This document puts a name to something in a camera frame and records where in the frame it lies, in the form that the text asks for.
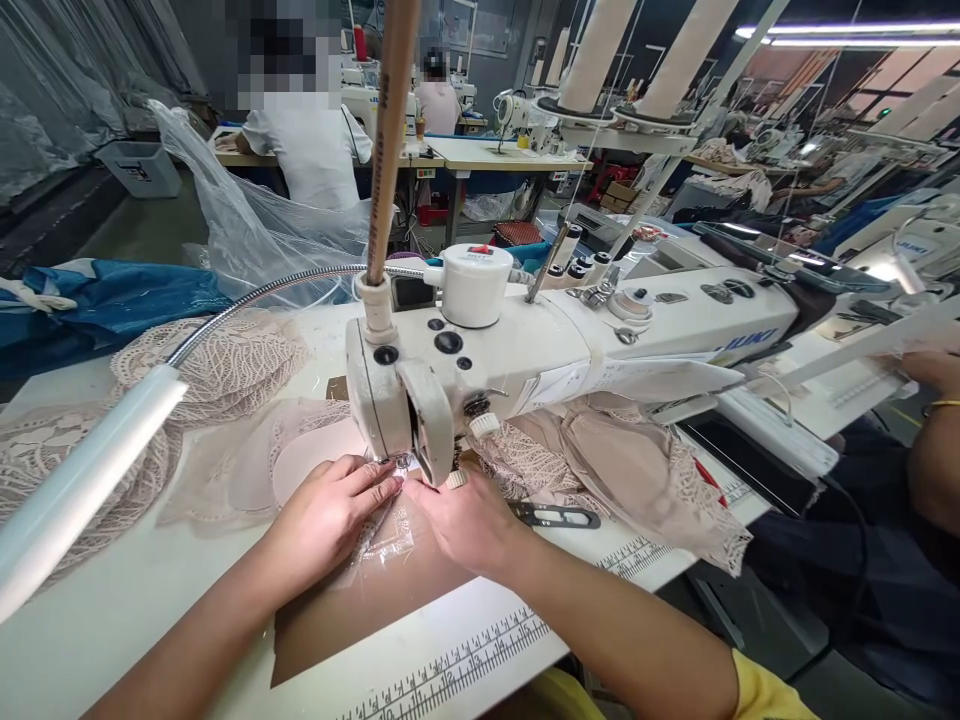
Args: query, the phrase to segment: juki logo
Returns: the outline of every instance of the juki logo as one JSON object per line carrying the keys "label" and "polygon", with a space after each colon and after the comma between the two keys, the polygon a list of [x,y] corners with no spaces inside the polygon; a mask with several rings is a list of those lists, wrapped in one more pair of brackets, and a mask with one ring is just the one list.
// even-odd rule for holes
{"label": "juki logo", "polygon": [[758,343],[766,342],[774,335],[780,331],[780,328],[774,328],[773,330],[766,330],[762,333],[753,333],[753,335],[741,335],[738,338],[734,338],[726,345],[721,345],[716,348],[716,352],[722,352],[724,350],[736,350],[737,348],[746,347],[747,345],[757,345]]}
{"label": "juki logo", "polygon": [[930,248],[925,248],[922,245],[914,245],[912,242],[907,242],[906,240],[898,242],[897,247],[903,248],[904,250],[909,250],[917,255],[926,255],[928,252],[930,252]]}

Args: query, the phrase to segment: ruler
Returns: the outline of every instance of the ruler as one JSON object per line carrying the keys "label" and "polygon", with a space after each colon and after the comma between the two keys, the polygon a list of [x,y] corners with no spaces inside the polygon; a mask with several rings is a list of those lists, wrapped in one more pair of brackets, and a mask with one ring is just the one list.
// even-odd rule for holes
{"label": "ruler", "polygon": [[[725,485],[724,495],[734,508],[751,495],[751,490],[738,482]],[[604,557],[597,566],[630,580],[671,552],[672,548],[637,537]],[[533,610],[524,605],[401,681],[375,691],[366,702],[340,715],[338,720],[424,718],[552,632]]]}

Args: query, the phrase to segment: bracelet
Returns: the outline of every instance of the bracelet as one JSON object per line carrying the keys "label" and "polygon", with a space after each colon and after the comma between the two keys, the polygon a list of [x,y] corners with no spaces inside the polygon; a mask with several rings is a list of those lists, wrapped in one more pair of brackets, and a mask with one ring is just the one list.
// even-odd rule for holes
{"label": "bracelet", "polygon": [[960,400],[937,400],[932,402],[929,405],[925,406],[921,413],[924,417],[930,417],[930,413],[936,410],[938,407],[960,407]]}

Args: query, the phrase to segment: cardboard box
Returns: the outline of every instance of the cardboard box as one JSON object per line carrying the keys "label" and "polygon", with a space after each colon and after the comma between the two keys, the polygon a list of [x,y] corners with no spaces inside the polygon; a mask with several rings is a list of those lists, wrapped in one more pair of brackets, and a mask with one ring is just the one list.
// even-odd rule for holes
{"label": "cardboard box", "polygon": [[630,203],[626,200],[617,200],[610,195],[604,195],[600,198],[600,207],[606,208],[610,212],[622,215],[630,208]]}
{"label": "cardboard box", "polygon": [[629,185],[622,185],[618,182],[612,182],[607,185],[607,191],[605,194],[609,195],[614,200],[626,201],[627,205],[629,205],[636,199],[638,193]]}

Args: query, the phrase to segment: yellow sleeve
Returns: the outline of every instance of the yellow sleeve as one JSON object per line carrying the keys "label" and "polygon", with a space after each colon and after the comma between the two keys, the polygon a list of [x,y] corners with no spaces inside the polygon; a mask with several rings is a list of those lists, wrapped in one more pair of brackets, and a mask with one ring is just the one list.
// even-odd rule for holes
{"label": "yellow sleeve", "polygon": [[733,651],[740,683],[740,701],[734,720],[817,720],[800,695],[769,670]]}

